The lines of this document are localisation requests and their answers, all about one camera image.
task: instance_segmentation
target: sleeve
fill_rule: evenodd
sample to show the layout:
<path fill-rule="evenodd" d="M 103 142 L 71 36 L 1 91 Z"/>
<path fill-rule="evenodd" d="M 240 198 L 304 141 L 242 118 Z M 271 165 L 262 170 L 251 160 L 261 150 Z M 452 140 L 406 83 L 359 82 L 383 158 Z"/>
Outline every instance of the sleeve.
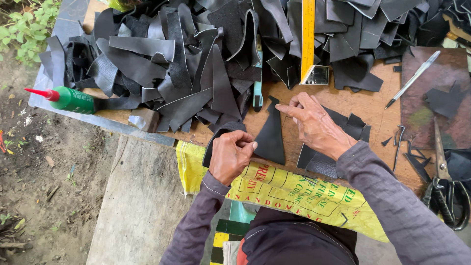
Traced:
<path fill-rule="evenodd" d="M 230 187 L 221 184 L 206 172 L 200 192 L 188 213 L 175 228 L 173 239 L 165 250 L 160 264 L 200 264 L 204 243 L 211 230 L 211 219 L 219 211 Z"/>
<path fill-rule="evenodd" d="M 471 249 L 360 141 L 341 155 L 337 171 L 358 189 L 402 264 L 468 264 Z"/>

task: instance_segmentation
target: stitching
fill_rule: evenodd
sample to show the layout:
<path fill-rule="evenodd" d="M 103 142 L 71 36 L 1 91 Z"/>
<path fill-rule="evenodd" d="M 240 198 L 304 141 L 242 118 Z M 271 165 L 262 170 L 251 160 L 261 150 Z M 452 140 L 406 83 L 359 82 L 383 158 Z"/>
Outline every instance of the stitching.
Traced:
<path fill-rule="evenodd" d="M 208 185 L 206 185 L 206 183 L 204 183 L 204 180 L 201 180 L 201 182 L 203 182 L 203 184 L 204 184 L 209 190 L 211 190 L 211 191 L 213 191 L 213 192 L 215 192 L 215 193 L 217 193 L 217 194 L 219 194 L 219 195 L 221 195 L 221 196 L 224 196 L 224 195 L 220 194 L 219 192 L 210 189 L 210 187 L 208 187 Z"/>
<path fill-rule="evenodd" d="M 330 238 L 330 240 L 334 241 L 335 244 L 339 245 L 341 248 L 343 248 L 343 250 L 345 250 L 345 252 L 348 254 L 348 256 L 350 257 L 350 259 L 353 261 L 353 264 L 355 263 L 355 261 L 353 260 L 353 258 L 350 256 L 350 253 L 339 243 L 337 243 L 337 241 L 333 240 L 331 237 L 329 237 L 328 235 L 324 234 L 322 231 L 320 231 L 319 229 L 317 229 L 315 226 L 312 226 L 310 224 L 306 224 L 306 223 L 294 223 L 294 224 L 304 224 L 304 225 L 308 225 L 310 227 L 313 227 L 315 228 L 317 231 L 321 232 L 324 236 Z"/>
<path fill-rule="evenodd" d="M 251 237 L 252 237 L 253 235 L 255 235 L 256 233 L 258 233 L 258 232 L 262 232 L 262 231 L 263 231 L 263 230 L 265 230 L 265 229 L 262 229 L 262 230 L 258 230 L 258 231 L 256 231 L 255 233 L 251 234 L 251 235 L 250 235 L 250 236 L 249 236 L 249 237 L 248 237 L 246 240 L 248 240 L 249 238 L 251 238 Z"/>

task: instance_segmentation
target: scissors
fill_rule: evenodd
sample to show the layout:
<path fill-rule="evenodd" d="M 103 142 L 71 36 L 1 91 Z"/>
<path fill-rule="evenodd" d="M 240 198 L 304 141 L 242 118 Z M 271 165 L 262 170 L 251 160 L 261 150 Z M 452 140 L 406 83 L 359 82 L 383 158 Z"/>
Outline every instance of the scissors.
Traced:
<path fill-rule="evenodd" d="M 440 212 L 446 225 L 454 231 L 461 231 L 468 225 L 470 219 L 470 197 L 463 183 L 454 181 L 448 173 L 447 160 L 436 117 L 434 123 L 437 173 L 429 183 L 421 201 L 432 212 L 436 214 Z"/>

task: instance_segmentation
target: left hand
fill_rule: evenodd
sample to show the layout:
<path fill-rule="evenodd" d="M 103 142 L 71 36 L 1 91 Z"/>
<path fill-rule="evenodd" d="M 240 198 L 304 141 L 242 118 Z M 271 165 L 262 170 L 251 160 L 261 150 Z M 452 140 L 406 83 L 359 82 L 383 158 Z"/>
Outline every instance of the left hand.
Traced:
<path fill-rule="evenodd" d="M 250 134 L 237 130 L 222 134 L 212 142 L 209 172 L 220 183 L 229 186 L 249 165 L 258 144 Z"/>

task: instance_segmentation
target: ballpoint pen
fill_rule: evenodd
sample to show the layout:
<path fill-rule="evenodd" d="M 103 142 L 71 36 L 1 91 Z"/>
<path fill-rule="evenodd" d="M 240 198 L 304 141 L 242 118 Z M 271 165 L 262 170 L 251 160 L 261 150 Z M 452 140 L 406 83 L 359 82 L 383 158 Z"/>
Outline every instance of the ballpoint pen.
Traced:
<path fill-rule="evenodd" d="M 419 67 L 417 72 L 415 72 L 414 76 L 412 76 L 412 78 L 401 88 L 401 90 L 399 90 L 399 92 L 391 99 L 391 101 L 389 101 L 389 103 L 386 105 L 384 109 L 389 108 L 389 106 L 391 106 L 394 102 L 396 102 L 396 100 L 398 100 L 398 98 L 402 96 L 404 92 L 406 92 L 406 90 L 425 71 L 425 69 L 429 68 L 429 66 L 433 63 L 433 61 L 435 61 L 435 59 L 439 56 L 439 54 L 440 54 L 440 51 L 437 50 L 432 56 L 430 56 L 430 58 Z"/>

